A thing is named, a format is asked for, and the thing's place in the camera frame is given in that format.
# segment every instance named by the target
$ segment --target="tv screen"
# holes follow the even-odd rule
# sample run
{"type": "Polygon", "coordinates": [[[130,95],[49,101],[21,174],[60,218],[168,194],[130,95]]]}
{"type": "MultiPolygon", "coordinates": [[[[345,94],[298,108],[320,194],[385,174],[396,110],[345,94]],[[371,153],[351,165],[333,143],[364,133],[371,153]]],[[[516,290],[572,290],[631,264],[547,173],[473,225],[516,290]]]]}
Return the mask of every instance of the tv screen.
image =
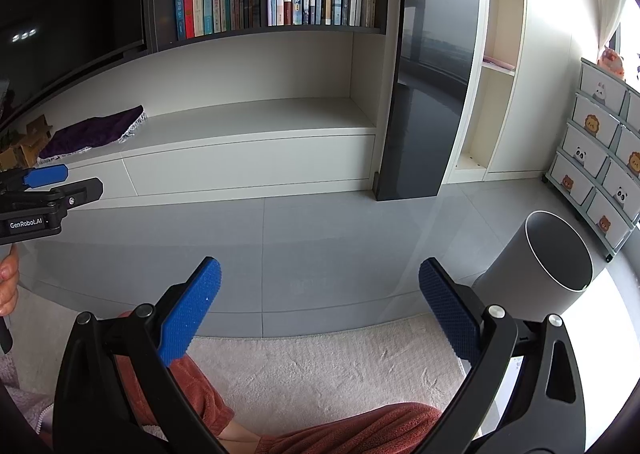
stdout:
{"type": "Polygon", "coordinates": [[[142,0],[1,0],[0,124],[145,44],[142,0]]]}

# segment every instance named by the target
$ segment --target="metal screw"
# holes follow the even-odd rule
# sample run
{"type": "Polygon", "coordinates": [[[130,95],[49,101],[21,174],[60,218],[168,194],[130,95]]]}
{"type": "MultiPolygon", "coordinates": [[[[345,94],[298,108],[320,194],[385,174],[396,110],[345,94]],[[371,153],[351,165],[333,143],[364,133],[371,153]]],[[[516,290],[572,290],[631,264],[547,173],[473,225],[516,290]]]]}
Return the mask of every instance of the metal screw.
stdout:
{"type": "Polygon", "coordinates": [[[551,323],[551,326],[559,328],[562,325],[562,318],[559,315],[552,313],[549,315],[549,322],[551,323]]]}
{"type": "Polygon", "coordinates": [[[91,313],[88,311],[83,311],[80,315],[76,317],[76,322],[78,324],[87,324],[91,320],[91,313]]]}
{"type": "Polygon", "coordinates": [[[144,319],[145,317],[149,317],[154,312],[154,307],[152,304],[141,304],[136,308],[136,315],[144,319]]]}
{"type": "Polygon", "coordinates": [[[491,317],[494,317],[495,319],[502,319],[506,315],[506,313],[502,306],[494,304],[492,306],[489,306],[489,315],[491,315],[491,317]]]}

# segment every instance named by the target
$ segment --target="blue gripper pad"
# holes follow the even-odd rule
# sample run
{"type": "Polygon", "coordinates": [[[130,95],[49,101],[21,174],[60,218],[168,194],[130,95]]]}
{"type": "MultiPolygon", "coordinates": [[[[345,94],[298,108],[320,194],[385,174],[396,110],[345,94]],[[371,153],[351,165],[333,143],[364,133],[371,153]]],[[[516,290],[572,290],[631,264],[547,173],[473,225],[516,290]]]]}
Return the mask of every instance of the blue gripper pad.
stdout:
{"type": "Polygon", "coordinates": [[[480,358],[479,329],[462,301],[429,259],[420,265],[420,291],[459,358],[473,366],[480,358]]]}
{"type": "Polygon", "coordinates": [[[67,176],[69,176],[69,170],[66,168],[66,165],[61,163],[60,165],[50,165],[49,167],[32,169],[29,174],[24,177],[22,182],[27,187],[36,189],[36,187],[43,187],[44,185],[65,181],[67,176]]]}
{"type": "Polygon", "coordinates": [[[162,323],[158,354],[166,367],[187,352],[220,289],[220,263],[212,257],[208,259],[162,323]]]}

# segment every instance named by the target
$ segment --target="pink plush toy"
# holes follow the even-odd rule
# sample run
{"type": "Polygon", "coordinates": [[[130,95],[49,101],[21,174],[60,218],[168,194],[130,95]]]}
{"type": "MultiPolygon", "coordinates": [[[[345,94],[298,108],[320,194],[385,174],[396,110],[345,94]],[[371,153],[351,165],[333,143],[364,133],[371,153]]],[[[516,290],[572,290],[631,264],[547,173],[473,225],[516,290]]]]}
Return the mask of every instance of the pink plush toy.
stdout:
{"type": "Polygon", "coordinates": [[[613,75],[625,78],[625,68],[622,64],[622,57],[615,50],[605,48],[602,56],[598,59],[598,66],[604,68],[613,75]]]}

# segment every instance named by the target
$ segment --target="gray trash can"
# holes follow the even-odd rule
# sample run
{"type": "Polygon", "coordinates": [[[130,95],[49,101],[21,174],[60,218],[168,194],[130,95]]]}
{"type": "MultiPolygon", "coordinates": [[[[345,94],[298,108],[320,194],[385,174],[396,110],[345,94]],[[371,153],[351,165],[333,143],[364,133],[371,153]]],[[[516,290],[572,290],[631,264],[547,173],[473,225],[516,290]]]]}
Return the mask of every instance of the gray trash can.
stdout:
{"type": "Polygon", "coordinates": [[[560,315],[591,283],[591,256],[578,233],[546,211],[529,214],[474,291],[516,319],[542,322],[560,315]]]}

